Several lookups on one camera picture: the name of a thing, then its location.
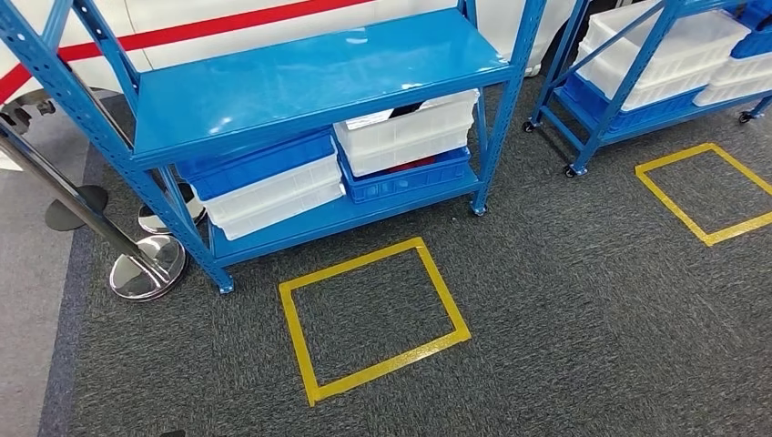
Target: floor marking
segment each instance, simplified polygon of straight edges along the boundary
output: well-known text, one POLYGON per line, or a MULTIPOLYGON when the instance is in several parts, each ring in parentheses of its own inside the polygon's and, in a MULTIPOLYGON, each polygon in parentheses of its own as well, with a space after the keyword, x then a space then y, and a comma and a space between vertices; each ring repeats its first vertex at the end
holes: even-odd
POLYGON ((662 203, 665 204, 665 206, 670 209, 673 214, 675 214, 676 217, 681 219, 681 221, 686 224, 686 227, 689 228, 699 239, 701 239, 707 246, 713 246, 721 241, 724 241, 726 239, 731 239, 733 237, 736 237, 738 235, 745 234, 746 232, 750 232, 754 229, 759 229, 763 226, 768 225, 769 223, 772 223, 772 212, 768 212, 767 214, 763 214, 759 217, 752 218, 750 220, 746 220, 742 223, 738 223, 734 226, 730 226, 725 229, 720 229, 716 232, 708 234, 702 228, 699 227, 687 214, 679 208, 675 202, 669 198, 664 191, 660 187, 658 187, 654 181, 646 175, 647 171, 654 170, 655 168, 660 168, 663 166, 666 166, 668 164, 672 164, 676 161, 680 161, 681 159, 686 159, 693 157, 694 155, 699 155, 700 153, 704 153, 707 151, 715 152, 717 155, 719 155, 722 159, 724 159, 726 162, 728 162, 732 167, 736 168, 740 173, 742 173, 746 178, 753 181, 756 185, 760 186, 764 191, 766 191, 767 194, 772 196, 772 186, 769 185, 764 179, 760 178, 756 173, 751 171, 750 168, 747 168, 744 166, 740 161, 734 159, 731 155, 725 152, 725 150, 721 147, 719 147, 717 144, 713 143, 705 143, 701 144, 696 147, 691 147, 686 150, 681 150, 680 152, 676 152, 672 155, 668 155, 666 157, 658 158, 653 161, 647 162, 645 164, 641 164, 639 166, 635 166, 635 175, 638 176, 639 179, 646 185, 647 188, 651 190, 654 195, 659 198, 662 203))
POLYGON ((380 378, 387 373, 396 371, 408 364, 450 348, 452 345, 472 337, 472 334, 466 327, 466 323, 463 321, 461 313, 458 311, 458 307, 456 307, 456 304, 453 301, 451 293, 448 291, 447 285, 445 285, 445 281, 442 280, 442 276, 440 276, 440 272, 437 270, 436 264, 434 264, 432 255, 430 255, 429 250, 426 249, 426 243, 424 243, 423 239, 420 237, 403 241, 402 243, 389 246, 385 249, 376 250, 362 257, 351 259, 336 266, 322 269, 300 278, 282 282, 279 284, 279 295, 281 296, 281 304, 284 307, 284 315, 287 317, 287 326, 289 328, 289 335, 292 338, 292 346, 294 347, 295 355, 298 358, 300 376, 303 379, 303 385, 305 386, 306 395, 309 398, 309 405, 311 407, 313 407, 317 401, 321 401, 322 399, 335 394, 343 393, 344 391, 353 389, 365 382, 380 378), (303 337, 303 329, 300 326, 298 311, 295 308, 295 302, 292 300, 292 291, 410 249, 416 249, 418 251, 423 267, 426 268, 426 271, 429 273, 429 278, 432 280, 432 285, 437 290, 437 294, 440 295, 442 306, 448 312, 448 316, 453 325, 453 332, 443 335, 439 339, 432 340, 411 351, 401 353, 396 357, 389 358, 386 361, 372 365, 361 371, 356 371, 349 376, 319 386, 313 371, 313 366, 311 365, 309 349, 308 346, 306 346, 306 340, 303 337))

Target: shelving unit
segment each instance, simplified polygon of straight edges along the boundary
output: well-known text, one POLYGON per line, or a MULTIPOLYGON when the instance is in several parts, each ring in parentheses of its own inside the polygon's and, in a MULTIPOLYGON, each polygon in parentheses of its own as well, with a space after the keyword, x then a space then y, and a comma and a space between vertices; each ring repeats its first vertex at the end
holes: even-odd
POLYGON ((630 95, 638 78, 643 74, 646 66, 654 55, 656 49, 659 47, 663 38, 667 35, 667 32, 673 26, 675 21, 683 16, 699 14, 710 9, 718 7, 727 7, 744 3, 745 0, 662 0, 655 4, 651 9, 630 23, 615 37, 606 41, 600 45, 597 50, 589 54, 582 61, 577 62, 571 68, 564 71, 566 62, 568 61, 569 51, 574 46, 574 40, 576 34, 579 31, 579 25, 582 22, 583 17, 587 13, 587 7, 590 0, 582 0, 577 3, 571 18, 566 24, 563 38, 558 46, 557 55, 550 68, 547 78, 544 82, 541 95, 536 101, 536 108, 533 114, 523 124, 523 130, 525 132, 531 132, 536 127, 542 124, 542 117, 546 117, 550 122, 555 124, 558 130, 563 134, 571 145, 576 149, 576 157, 573 163, 569 164, 565 169, 565 175, 568 177, 581 176, 587 172, 587 162, 592 158, 595 152, 604 146, 614 144, 619 141, 623 141, 632 137, 637 137, 649 132, 653 132, 658 129, 670 127, 678 123, 682 123, 688 120, 692 120, 697 117, 701 117, 705 114, 716 112, 728 107, 735 107, 746 103, 753 102, 761 99, 756 107, 750 111, 744 111, 739 118, 740 123, 746 123, 747 121, 759 117, 761 113, 772 102, 772 90, 756 94, 753 96, 742 97, 726 102, 717 103, 706 107, 697 107, 692 105, 690 107, 679 107, 678 109, 670 112, 665 112, 661 116, 650 119, 645 122, 632 124, 628 127, 611 131, 610 127, 614 118, 619 114, 623 103, 630 95), (575 102, 564 91, 563 85, 565 80, 574 74, 577 70, 585 66, 593 58, 598 56, 607 47, 618 41, 628 32, 632 31, 639 25, 641 25, 648 18, 660 12, 659 18, 656 19, 656 23, 645 40, 641 50, 639 51, 635 61, 627 71, 625 78, 622 81, 619 89, 616 91, 614 98, 611 99, 608 107, 605 109, 603 115, 595 119, 592 117, 579 103, 575 102), (549 108, 551 99, 554 97, 555 101, 564 107, 568 113, 571 114, 589 133, 588 139, 582 141, 579 137, 569 128, 555 113, 549 108))
POLYGON ((227 293, 233 279, 224 267, 276 250, 470 193, 472 211, 482 215, 543 7, 541 0, 526 2, 511 62, 477 31, 474 0, 142 74, 92 0, 56 0, 44 37, 11 0, 0 0, 0 36, 227 293), (133 142, 56 55, 70 7, 116 72, 137 119, 133 142), (173 183, 170 166, 181 160, 258 150, 288 134, 498 83, 505 89, 490 140, 484 99, 478 101, 478 174, 468 168, 461 179, 363 204, 341 198, 234 241, 210 226, 208 246, 173 183), (148 173, 153 168, 169 197, 148 173))

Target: blue shelf upright post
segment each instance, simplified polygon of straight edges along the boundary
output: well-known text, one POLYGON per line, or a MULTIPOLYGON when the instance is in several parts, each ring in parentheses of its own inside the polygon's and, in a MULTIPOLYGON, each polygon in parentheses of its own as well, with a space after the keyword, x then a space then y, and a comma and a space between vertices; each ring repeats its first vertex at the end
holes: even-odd
POLYGON ((523 129, 531 130, 541 124, 541 107, 550 101, 554 87, 559 83, 556 78, 564 70, 565 63, 568 62, 569 49, 574 46, 576 33, 579 31, 579 25, 582 23, 582 18, 587 14, 588 7, 590 7, 590 0, 576 0, 574 10, 571 12, 571 16, 565 23, 563 36, 560 38, 560 44, 555 52, 555 58, 550 65, 550 71, 547 73, 547 77, 544 80, 545 84, 551 85, 542 86, 542 91, 539 94, 539 98, 536 100, 536 109, 533 111, 531 118, 525 122, 526 125, 523 125, 523 129))
MULTIPOLYGON (((84 19, 81 15, 81 19, 92 36, 104 36, 102 39, 104 44, 99 44, 100 49, 104 50, 106 46, 112 46, 113 52, 107 56, 108 60, 121 59, 122 64, 128 62, 115 36, 108 33, 109 28, 101 15, 94 14, 97 9, 93 3, 90 0, 75 0, 73 7, 77 8, 76 12, 90 14, 88 19, 84 19)), ((107 162, 171 229, 188 253, 218 284, 220 290, 222 292, 233 290, 233 279, 224 269, 217 266, 198 233, 194 234, 188 228, 148 172, 133 165, 131 141, 120 131, 115 120, 91 91, 73 75, 70 67, 59 58, 56 53, 57 45, 44 41, 19 14, 10 0, 0 0, 0 37, 27 70, 43 85, 48 95, 59 103, 88 136, 91 144, 102 153, 107 162)), ((127 76, 131 76, 130 71, 134 70, 132 68, 128 71, 127 76)), ((132 83, 132 90, 135 89, 133 85, 138 85, 138 82, 132 83)), ((129 102, 130 95, 131 90, 128 90, 129 102)))
POLYGON ((767 96, 761 99, 760 102, 758 102, 758 105, 753 108, 748 114, 751 118, 758 118, 761 117, 764 114, 764 111, 769 107, 769 104, 772 103, 772 96, 767 96))
POLYGON ((99 51, 113 68, 118 84, 123 91, 128 107, 137 116, 137 100, 139 97, 139 73, 123 47, 118 42, 107 21, 94 5, 93 0, 72 0, 73 10, 86 28, 91 38, 99 47, 99 51))
MULTIPOLYGON (((459 10, 465 14, 466 18, 475 28, 477 25, 477 0, 459 0, 459 10)), ((475 115, 477 116, 477 144, 480 146, 480 160, 485 160, 488 154, 488 119, 485 115, 485 90, 478 88, 480 96, 477 98, 475 115)))
MULTIPOLYGON (((503 84, 504 92, 499 102, 499 107, 496 110, 496 119, 493 122, 493 132, 491 133, 490 140, 488 140, 487 135, 480 135, 481 141, 486 141, 487 144, 481 142, 480 146, 480 181, 482 182, 482 187, 474 193, 472 199, 472 212, 478 216, 484 214, 487 210, 486 202, 488 201, 488 192, 493 181, 493 173, 501 157, 503 142, 512 123, 514 105, 517 103, 520 87, 523 85, 525 68, 528 67, 528 58, 531 56, 533 42, 536 40, 536 31, 539 29, 539 23, 542 20, 545 3, 543 0, 527 0, 523 6, 523 18, 520 21, 517 37, 514 40, 512 59, 510 61, 512 75, 503 84)), ((477 123, 478 129, 483 129, 487 132, 484 100, 482 100, 482 104, 478 105, 477 123)))
POLYGON ((660 14, 659 18, 657 18, 656 23, 649 33, 648 38, 644 42, 643 46, 641 46, 641 50, 635 57, 635 61, 633 61, 633 64, 627 71, 625 78, 622 80, 622 84, 614 94, 614 98, 611 99, 611 103, 608 105, 604 111, 604 114, 598 120, 598 124, 594 131, 591 133, 590 138, 584 143, 583 148, 579 152, 579 156, 572 164, 568 166, 570 168, 569 171, 573 171, 577 176, 583 175, 587 172, 587 162, 590 160, 590 158, 593 157, 598 148, 603 145, 602 138, 608 131, 608 128, 611 126, 611 121, 616 116, 616 114, 619 113, 619 110, 622 109, 622 105, 633 91, 633 87, 638 82, 638 78, 640 78, 644 73, 646 66, 648 66, 652 56, 654 56, 656 49, 659 47, 659 44, 662 42, 663 38, 665 38, 667 32, 670 31, 673 23, 678 18, 680 6, 681 5, 678 2, 667 2, 665 4, 662 10, 662 14, 660 14))

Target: red stripe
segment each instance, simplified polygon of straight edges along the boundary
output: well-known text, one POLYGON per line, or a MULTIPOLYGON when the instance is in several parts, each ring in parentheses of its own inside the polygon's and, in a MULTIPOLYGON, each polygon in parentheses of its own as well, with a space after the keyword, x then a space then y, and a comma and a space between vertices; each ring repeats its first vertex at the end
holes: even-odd
MULTIPOLYGON (((160 46, 188 39, 212 36, 224 32, 246 29, 256 25, 266 25, 278 21, 290 20, 300 16, 318 14, 320 12, 340 9, 342 7, 361 5, 375 0, 305 0, 291 5, 275 6, 259 11, 246 12, 199 21, 188 25, 176 25, 164 29, 143 32, 141 34, 119 38, 126 50, 160 46)), ((89 57, 101 56, 94 43, 78 44, 59 49, 59 55, 65 61, 77 61, 89 57)), ((0 79, 0 102, 5 102, 31 76, 21 64, 17 65, 0 79)))
POLYGON ((16 64, 8 74, 0 79, 0 104, 13 95, 17 89, 21 88, 30 77, 32 76, 27 73, 23 65, 16 64))

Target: shelf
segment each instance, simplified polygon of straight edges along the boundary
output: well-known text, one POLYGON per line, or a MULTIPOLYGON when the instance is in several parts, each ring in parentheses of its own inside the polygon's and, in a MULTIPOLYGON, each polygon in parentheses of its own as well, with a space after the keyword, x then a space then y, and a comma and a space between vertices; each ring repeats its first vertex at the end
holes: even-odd
POLYGON ((480 186, 477 176, 467 167, 463 178, 452 182, 360 204, 355 204, 348 196, 344 196, 233 241, 228 241, 222 230, 210 223, 209 245, 217 263, 225 267, 472 193, 480 186))
MULTIPOLYGON (((565 92, 563 91, 562 87, 557 87, 554 90, 554 95, 555 95, 555 99, 561 104, 561 106, 563 106, 566 110, 568 110, 568 112, 571 113, 571 115, 577 121, 579 121, 579 123, 581 123, 585 129, 587 129, 590 132, 594 131, 597 123, 584 110, 584 108, 582 108, 580 105, 574 102, 570 97, 565 95, 565 92)), ((620 141, 624 141, 632 137, 637 137, 639 135, 647 134, 649 132, 654 132, 659 129, 671 127, 679 123, 683 123, 685 121, 693 120, 695 118, 701 117, 711 112, 716 112, 721 109, 735 107, 738 105, 743 105, 745 103, 750 103, 750 102, 753 102, 754 100, 758 100, 760 98, 764 98, 770 95, 772 95, 772 90, 755 94, 753 96, 746 96, 746 97, 736 98, 733 100, 727 100, 726 102, 720 102, 706 107, 698 107, 695 105, 691 105, 689 107, 682 107, 682 108, 679 108, 677 111, 664 113, 660 118, 650 120, 645 123, 641 123, 639 125, 635 125, 624 130, 618 130, 615 132, 607 133, 603 137, 601 137, 601 143, 603 146, 608 146, 609 144, 618 143, 620 141)))
POLYGON ((142 75, 142 168, 260 148, 288 135, 506 81, 509 63, 457 9, 142 75))

